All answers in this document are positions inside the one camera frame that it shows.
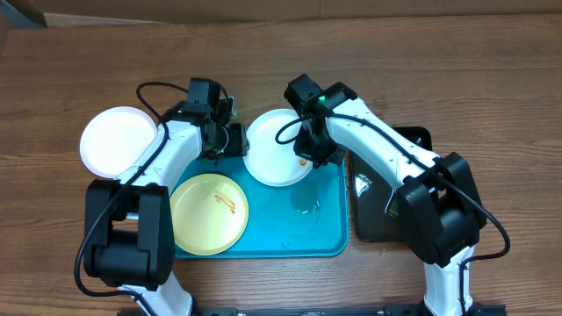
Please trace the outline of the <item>white plate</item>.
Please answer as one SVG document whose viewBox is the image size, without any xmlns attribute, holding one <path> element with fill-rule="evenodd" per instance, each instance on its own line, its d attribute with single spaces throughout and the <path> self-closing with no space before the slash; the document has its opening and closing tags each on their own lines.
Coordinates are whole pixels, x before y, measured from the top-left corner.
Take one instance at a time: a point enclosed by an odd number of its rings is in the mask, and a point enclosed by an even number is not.
<svg viewBox="0 0 562 316">
<path fill-rule="evenodd" d="M 277 132 L 299 116 L 291 109 L 267 111 L 247 130 L 249 150 L 243 158 L 248 172 L 260 183 L 282 187 L 304 179 L 313 164 L 294 154 L 294 142 L 280 145 Z"/>
<path fill-rule="evenodd" d="M 112 107 L 100 112 L 83 129 L 80 157 L 96 176 L 114 178 L 141 156 L 156 134 L 154 121 L 144 111 Z"/>
</svg>

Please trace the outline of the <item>yellow plate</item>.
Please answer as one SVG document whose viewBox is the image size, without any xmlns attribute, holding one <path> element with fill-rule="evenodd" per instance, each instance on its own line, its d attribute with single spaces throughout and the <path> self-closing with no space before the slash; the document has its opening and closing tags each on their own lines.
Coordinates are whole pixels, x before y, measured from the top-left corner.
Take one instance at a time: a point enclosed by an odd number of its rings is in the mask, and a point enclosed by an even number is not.
<svg viewBox="0 0 562 316">
<path fill-rule="evenodd" d="M 194 176 L 170 198 L 175 243 L 192 255 L 216 255 L 231 248 L 249 221 L 241 187 L 219 174 Z"/>
</svg>

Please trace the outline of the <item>green yellow sponge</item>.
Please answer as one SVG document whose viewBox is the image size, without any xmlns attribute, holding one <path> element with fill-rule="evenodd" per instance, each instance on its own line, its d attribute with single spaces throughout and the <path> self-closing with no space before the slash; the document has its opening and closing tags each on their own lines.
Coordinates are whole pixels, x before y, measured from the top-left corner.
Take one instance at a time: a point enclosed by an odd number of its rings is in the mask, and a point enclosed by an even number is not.
<svg viewBox="0 0 562 316">
<path fill-rule="evenodd" d="M 388 202 L 387 205 L 385 207 L 385 213 L 391 217 L 394 218 L 398 218 L 399 217 L 399 211 L 398 211 L 398 206 L 397 206 L 397 198 L 396 198 L 396 192 L 394 191 Z"/>
</svg>

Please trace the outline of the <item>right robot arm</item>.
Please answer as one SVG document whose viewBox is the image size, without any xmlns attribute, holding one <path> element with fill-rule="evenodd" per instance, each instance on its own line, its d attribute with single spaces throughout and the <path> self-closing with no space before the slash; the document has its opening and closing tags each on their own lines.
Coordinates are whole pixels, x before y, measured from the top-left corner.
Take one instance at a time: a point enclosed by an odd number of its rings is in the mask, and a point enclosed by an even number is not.
<svg viewBox="0 0 562 316">
<path fill-rule="evenodd" d="M 403 238 L 424 263 L 426 311 L 466 314 L 472 307 L 468 259 L 486 224 L 467 161 L 414 144 L 343 83 L 322 89 L 303 74 L 288 83 L 284 97 L 299 116 L 290 140 L 297 156 L 318 168 L 341 164 L 348 149 L 392 188 Z"/>
</svg>

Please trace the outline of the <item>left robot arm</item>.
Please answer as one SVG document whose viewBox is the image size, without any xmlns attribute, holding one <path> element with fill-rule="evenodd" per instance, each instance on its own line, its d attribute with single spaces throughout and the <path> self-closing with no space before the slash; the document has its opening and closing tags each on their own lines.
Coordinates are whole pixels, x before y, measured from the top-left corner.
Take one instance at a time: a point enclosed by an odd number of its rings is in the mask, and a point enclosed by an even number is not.
<svg viewBox="0 0 562 316">
<path fill-rule="evenodd" d="M 85 195 L 77 288 L 94 298 L 127 296 L 144 315 L 195 315 L 197 305 L 172 272 L 170 193 L 190 163 L 244 156 L 246 129 L 232 122 L 234 99 L 211 79 L 193 77 L 185 99 L 157 116 L 155 139 L 114 180 Z"/>
</svg>

